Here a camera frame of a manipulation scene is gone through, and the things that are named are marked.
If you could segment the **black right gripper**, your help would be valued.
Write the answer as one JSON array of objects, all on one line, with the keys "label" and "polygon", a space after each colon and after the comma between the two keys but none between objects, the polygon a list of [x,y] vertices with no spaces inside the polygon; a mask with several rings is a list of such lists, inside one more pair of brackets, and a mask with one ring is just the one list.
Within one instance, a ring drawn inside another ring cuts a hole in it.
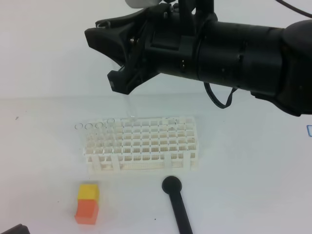
[{"label": "black right gripper", "polygon": [[178,0],[99,20],[84,34],[90,48],[119,66],[107,74],[112,91],[130,94],[158,74],[207,80],[200,49],[205,26],[216,21],[213,0]]}]

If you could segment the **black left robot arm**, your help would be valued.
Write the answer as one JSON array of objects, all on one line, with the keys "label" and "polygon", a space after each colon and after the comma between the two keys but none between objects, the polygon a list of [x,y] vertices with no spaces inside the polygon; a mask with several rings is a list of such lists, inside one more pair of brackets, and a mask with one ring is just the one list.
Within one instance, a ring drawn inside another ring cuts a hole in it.
[{"label": "black left robot arm", "polygon": [[18,224],[1,234],[30,234],[30,232],[27,226]]}]

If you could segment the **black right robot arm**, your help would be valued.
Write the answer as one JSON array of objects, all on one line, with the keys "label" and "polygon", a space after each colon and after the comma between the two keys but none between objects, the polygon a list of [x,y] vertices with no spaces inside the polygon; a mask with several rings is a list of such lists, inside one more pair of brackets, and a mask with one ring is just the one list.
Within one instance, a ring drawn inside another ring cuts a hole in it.
[{"label": "black right robot arm", "polygon": [[287,28],[220,22],[212,0],[129,0],[137,12],[96,22],[90,48],[116,62],[108,80],[128,95],[159,74],[249,91],[293,116],[312,112],[312,17]]}]

